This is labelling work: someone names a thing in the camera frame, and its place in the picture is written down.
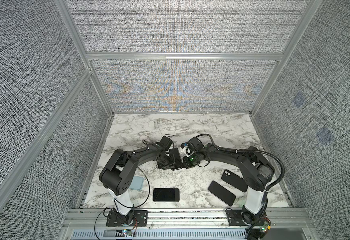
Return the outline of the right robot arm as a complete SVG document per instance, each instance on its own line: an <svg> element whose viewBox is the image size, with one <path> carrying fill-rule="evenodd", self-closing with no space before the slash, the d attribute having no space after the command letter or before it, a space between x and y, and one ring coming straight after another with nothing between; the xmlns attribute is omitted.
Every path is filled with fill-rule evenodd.
<svg viewBox="0 0 350 240"><path fill-rule="evenodd" d="M249 226L261 219L266 209L267 193L273 186L270 182L274 175L274 167L263 156L264 151L253 147L234 150L216 147L213 144L194 147L190 143L183 143L181 149L185 154L183 159L192 165L206 160L237 166L248 186L241 214L243 222Z"/></svg>

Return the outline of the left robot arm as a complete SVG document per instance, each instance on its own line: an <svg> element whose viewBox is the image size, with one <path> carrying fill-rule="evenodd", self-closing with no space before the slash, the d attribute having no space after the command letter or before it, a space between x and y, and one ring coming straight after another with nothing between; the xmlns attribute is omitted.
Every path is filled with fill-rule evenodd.
<svg viewBox="0 0 350 240"><path fill-rule="evenodd" d="M150 161L157 161L160 169L167 170L181 159L177 148L166 149L157 144L133 151L117 149L99 175L99 180L113 198L116 218L122 224L133 222L135 206L129 187L139 166Z"/></svg>

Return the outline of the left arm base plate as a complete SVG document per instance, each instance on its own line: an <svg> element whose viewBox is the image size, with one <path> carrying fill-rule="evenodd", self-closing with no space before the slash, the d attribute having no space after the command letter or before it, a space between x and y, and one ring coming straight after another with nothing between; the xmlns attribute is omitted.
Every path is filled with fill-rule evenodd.
<svg viewBox="0 0 350 240"><path fill-rule="evenodd" d="M107 227L146 227L148 221L148 211L133 210L126 216L110 210L107 213Z"/></svg>

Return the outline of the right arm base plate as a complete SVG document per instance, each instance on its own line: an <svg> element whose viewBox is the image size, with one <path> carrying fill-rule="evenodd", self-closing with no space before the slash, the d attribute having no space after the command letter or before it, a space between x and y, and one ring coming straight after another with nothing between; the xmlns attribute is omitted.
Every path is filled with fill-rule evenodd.
<svg viewBox="0 0 350 240"><path fill-rule="evenodd" d="M257 221L257 225L260 225L269 221L266 214L260 217L260 214L254 215L247 210L243 212L242 210L227 208L225 214L230 226L251 226L255 224L255 221Z"/></svg>

